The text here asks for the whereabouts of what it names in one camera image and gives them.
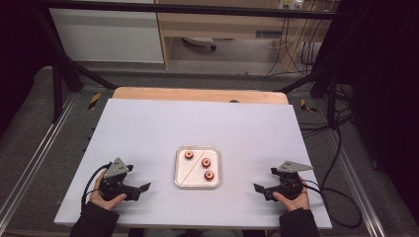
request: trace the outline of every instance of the tripod leg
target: tripod leg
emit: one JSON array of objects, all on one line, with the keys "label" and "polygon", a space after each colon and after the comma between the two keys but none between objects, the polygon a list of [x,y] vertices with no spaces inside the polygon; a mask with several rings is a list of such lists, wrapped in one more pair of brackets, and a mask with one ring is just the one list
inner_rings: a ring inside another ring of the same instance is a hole
[{"label": "tripod leg", "polygon": [[61,74],[57,64],[52,66],[52,82],[53,82],[53,119],[56,122],[62,113],[62,88],[61,88]]},{"label": "tripod leg", "polygon": [[65,55],[67,61],[76,69],[78,72],[84,74],[85,76],[89,77],[90,79],[94,80],[95,82],[101,84],[102,86],[108,89],[117,89],[120,86],[114,85],[111,82],[103,79],[102,77],[96,75],[95,73],[89,71],[87,68],[83,67],[82,65],[78,64],[77,62],[73,61],[69,56]]},{"label": "tripod leg", "polygon": [[329,99],[327,102],[327,121],[333,129],[336,128],[335,124],[335,106],[336,106],[336,80],[337,73],[332,73],[332,78],[329,81]]}]

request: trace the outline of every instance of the clear plastic tray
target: clear plastic tray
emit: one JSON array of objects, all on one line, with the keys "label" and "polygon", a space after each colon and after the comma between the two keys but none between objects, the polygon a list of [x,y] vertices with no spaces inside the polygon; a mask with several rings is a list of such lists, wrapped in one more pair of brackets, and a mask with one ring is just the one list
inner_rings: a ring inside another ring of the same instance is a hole
[{"label": "clear plastic tray", "polygon": [[[185,153],[193,152],[192,158]],[[210,165],[205,167],[203,160],[208,158]],[[206,179],[206,172],[211,171],[213,178]],[[215,188],[220,182],[219,151],[213,146],[182,146],[176,152],[175,183],[182,188]]]}]

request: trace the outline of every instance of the gray carpet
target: gray carpet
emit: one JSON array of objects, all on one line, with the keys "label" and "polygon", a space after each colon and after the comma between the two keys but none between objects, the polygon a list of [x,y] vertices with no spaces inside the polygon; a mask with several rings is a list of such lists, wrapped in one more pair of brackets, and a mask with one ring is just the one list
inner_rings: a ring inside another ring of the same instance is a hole
[{"label": "gray carpet", "polygon": [[[133,72],[101,72],[100,74],[106,79],[124,86],[253,89],[261,91],[282,88],[295,79],[284,77],[267,80],[255,76],[185,76],[170,73],[146,74]],[[91,81],[84,81],[87,84],[95,85]],[[2,182],[0,189],[2,203],[18,181],[20,174],[24,171],[26,164],[28,164],[50,125],[50,119],[52,118],[50,83],[50,74],[45,71],[40,72],[32,94],[0,138],[1,160],[9,164],[9,166],[1,166],[0,168],[2,181],[7,181]],[[319,113],[311,113],[300,109],[299,97],[301,96],[305,96],[308,105],[313,105],[312,101],[306,96],[309,87],[310,85],[307,84],[297,92],[291,93],[290,103],[294,105],[298,121],[322,122]],[[94,92],[82,92],[77,96],[64,127],[55,139],[29,190],[9,223],[8,231],[69,231],[67,227],[53,224],[53,219],[59,209],[58,201],[65,195],[83,157],[83,149],[88,146],[88,137],[93,134],[92,128],[96,126],[106,100],[112,96],[112,93],[112,91],[103,93],[93,111],[87,110],[87,107]],[[342,126],[342,140],[372,200],[387,236],[419,236],[416,223],[411,218],[388,176],[373,169],[371,159],[355,124],[347,123]],[[330,137],[327,132],[323,132],[307,138],[305,144],[314,167],[314,173],[317,179],[321,181],[335,154]],[[347,195],[351,194],[338,164],[334,167],[326,186]],[[337,219],[345,223],[356,221],[355,209],[346,200],[334,195],[327,196],[331,213]],[[79,203],[74,203],[74,206],[79,208]],[[333,229],[321,231],[324,236],[369,236],[364,224],[355,229],[341,227],[336,223],[332,224]],[[118,232],[126,232],[126,230],[119,229]]]}]

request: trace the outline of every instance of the orange disk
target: orange disk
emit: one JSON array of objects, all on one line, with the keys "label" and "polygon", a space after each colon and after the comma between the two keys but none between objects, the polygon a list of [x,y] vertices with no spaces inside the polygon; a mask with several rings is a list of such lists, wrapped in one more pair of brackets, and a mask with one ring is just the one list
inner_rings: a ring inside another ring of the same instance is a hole
[{"label": "orange disk", "polygon": [[185,152],[185,158],[192,159],[192,157],[194,157],[194,152],[192,152],[192,151],[186,151]]},{"label": "orange disk", "polygon": [[208,168],[210,166],[210,159],[209,158],[205,158],[202,163],[203,163],[203,166],[205,168]]},{"label": "orange disk", "polygon": [[212,171],[206,171],[205,177],[207,181],[211,181],[213,179],[213,172]]}]

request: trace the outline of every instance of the metal frame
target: metal frame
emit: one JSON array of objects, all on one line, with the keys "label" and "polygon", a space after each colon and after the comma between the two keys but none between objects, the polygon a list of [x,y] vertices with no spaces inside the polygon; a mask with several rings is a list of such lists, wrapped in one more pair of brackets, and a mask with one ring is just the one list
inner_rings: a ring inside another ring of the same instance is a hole
[{"label": "metal frame", "polygon": [[[324,108],[324,103],[321,99],[314,100],[318,111],[325,122],[328,121],[328,114]],[[329,129],[329,135],[333,142],[333,148],[338,149],[339,138],[336,130]],[[364,218],[364,222],[367,226],[367,229],[370,232],[371,236],[374,237],[383,237],[385,236],[384,229],[381,226],[376,212],[371,204],[370,198],[367,195],[367,192],[364,189],[360,179],[358,178],[357,172],[354,169],[354,166],[349,159],[345,148],[343,145],[340,148],[339,152],[339,164],[342,169],[343,174],[345,175],[346,180],[348,181],[349,188],[351,189],[352,195],[354,196],[355,202],[358,204],[361,213]]]},{"label": "metal frame", "polygon": [[53,123],[50,126],[48,132],[43,138],[40,146],[38,147],[28,166],[26,167],[18,183],[15,185],[14,189],[10,192],[6,201],[2,205],[0,209],[0,236],[2,236],[3,232],[6,230],[7,225],[12,219],[12,216],[18,208],[19,203],[21,202],[32,180],[34,179],[35,174],[40,168],[42,161],[45,158],[49,148],[51,147],[53,141],[57,137],[62,126],[64,125],[65,120],[70,114],[76,96],[76,93],[71,93],[67,97],[61,117],[58,118],[57,122]]},{"label": "metal frame", "polygon": [[[46,35],[51,47],[53,47],[54,56],[56,60],[53,65],[53,80],[54,80],[54,120],[57,122],[51,126],[48,134],[45,136],[44,141],[40,148],[34,155],[32,161],[28,165],[23,176],[19,180],[15,189],[12,190],[6,203],[0,210],[0,236],[10,221],[14,211],[16,210],[23,194],[29,187],[31,180],[42,163],[42,160],[49,149],[50,145],[59,132],[65,118],[67,117],[71,103],[65,103],[64,110],[62,108],[62,93],[61,93],[61,79],[64,79],[70,91],[82,90],[82,84],[76,74],[76,71],[82,73],[92,80],[100,83],[109,89],[116,89],[118,86],[107,82],[103,78],[82,67],[73,61],[66,53],[61,44],[54,26],[46,19],[45,10],[49,8],[55,9],[78,9],[78,10],[96,10],[96,11],[122,11],[122,12],[154,12],[154,13],[177,13],[177,14],[205,14],[205,15],[226,15],[226,16],[248,16],[248,17],[269,17],[269,18],[300,18],[300,19],[320,19],[320,20],[354,20],[355,16],[348,13],[331,13],[331,12],[309,12],[309,11],[285,11],[274,9],[250,9],[250,8],[232,8],[232,7],[209,7],[209,6],[194,6],[194,5],[165,5],[165,4],[139,4],[139,3],[115,3],[115,2],[85,2],[85,1],[63,1],[63,0],[37,0],[27,1],[30,4],[30,13],[33,15],[36,23],[34,27],[39,30],[41,34]],[[296,87],[303,85],[314,78],[324,75],[323,70],[314,70],[310,75],[304,77],[302,80],[286,87],[281,92],[287,93]],[[330,131],[330,135],[336,145],[336,137]],[[377,219],[374,209],[359,181],[357,175],[352,168],[352,165],[346,156],[344,150],[341,155],[341,165],[343,167],[346,178],[350,183],[350,187],[357,203],[360,205],[364,215],[367,227],[372,236],[384,236],[382,227]]]}]

